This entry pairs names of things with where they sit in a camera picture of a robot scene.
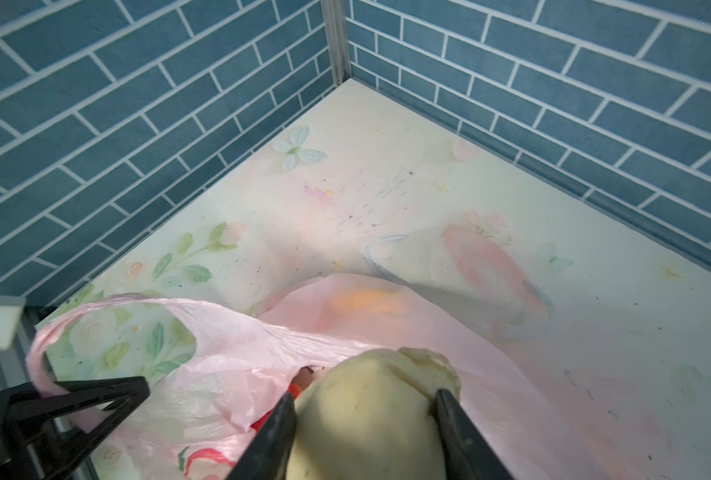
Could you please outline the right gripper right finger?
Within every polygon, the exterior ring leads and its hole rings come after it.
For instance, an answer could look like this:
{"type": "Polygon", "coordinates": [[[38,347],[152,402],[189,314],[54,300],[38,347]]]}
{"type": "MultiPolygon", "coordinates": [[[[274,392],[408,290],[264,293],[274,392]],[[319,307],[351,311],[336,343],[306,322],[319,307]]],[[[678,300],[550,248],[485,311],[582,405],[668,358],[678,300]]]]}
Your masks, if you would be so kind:
{"type": "Polygon", "coordinates": [[[449,480],[513,480],[503,461],[485,441],[459,401],[447,389],[433,400],[433,418],[443,448],[449,480]]]}

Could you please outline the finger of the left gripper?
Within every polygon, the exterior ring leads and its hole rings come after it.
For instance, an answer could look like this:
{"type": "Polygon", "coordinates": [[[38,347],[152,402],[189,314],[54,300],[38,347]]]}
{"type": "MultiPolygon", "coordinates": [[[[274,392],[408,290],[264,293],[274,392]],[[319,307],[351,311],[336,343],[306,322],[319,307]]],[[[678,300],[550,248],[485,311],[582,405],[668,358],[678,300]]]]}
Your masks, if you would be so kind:
{"type": "Polygon", "coordinates": [[[141,377],[26,383],[0,391],[0,479],[70,479],[150,395],[141,377]]]}

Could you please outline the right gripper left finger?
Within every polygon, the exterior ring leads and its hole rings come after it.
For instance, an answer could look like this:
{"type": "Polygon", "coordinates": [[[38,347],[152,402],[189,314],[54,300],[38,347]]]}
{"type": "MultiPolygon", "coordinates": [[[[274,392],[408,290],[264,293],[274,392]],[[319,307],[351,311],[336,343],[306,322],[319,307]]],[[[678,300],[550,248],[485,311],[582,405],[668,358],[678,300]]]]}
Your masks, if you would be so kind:
{"type": "Polygon", "coordinates": [[[283,480],[297,428],[295,398],[285,393],[227,480],[283,480]]]}

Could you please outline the pink plastic bag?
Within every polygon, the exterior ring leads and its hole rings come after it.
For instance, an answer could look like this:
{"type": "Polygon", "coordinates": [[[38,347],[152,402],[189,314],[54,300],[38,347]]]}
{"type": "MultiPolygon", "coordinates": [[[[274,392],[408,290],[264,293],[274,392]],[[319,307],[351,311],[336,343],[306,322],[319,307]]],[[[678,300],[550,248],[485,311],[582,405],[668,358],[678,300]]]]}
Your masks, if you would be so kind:
{"type": "Polygon", "coordinates": [[[433,303],[389,281],[335,274],[269,296],[256,316],[207,301],[164,298],[175,340],[195,350],[152,368],[150,397],[94,455],[110,479],[217,479],[229,474],[258,422],[304,368],[314,381],[359,354],[427,349],[457,371],[456,397],[515,479],[603,479],[605,469],[519,367],[465,319],[477,304],[433,303]],[[342,315],[342,290],[397,291],[405,315],[342,315]]]}

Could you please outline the cream fake garlic bulb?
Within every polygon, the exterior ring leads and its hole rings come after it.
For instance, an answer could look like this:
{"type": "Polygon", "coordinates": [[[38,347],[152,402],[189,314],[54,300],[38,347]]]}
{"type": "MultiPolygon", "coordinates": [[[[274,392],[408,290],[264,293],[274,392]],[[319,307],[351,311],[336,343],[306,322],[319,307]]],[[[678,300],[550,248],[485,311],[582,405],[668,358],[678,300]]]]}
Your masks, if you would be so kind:
{"type": "Polygon", "coordinates": [[[445,478],[439,390],[459,397],[461,379],[431,350],[378,349],[340,363],[296,400],[287,478],[445,478]]]}

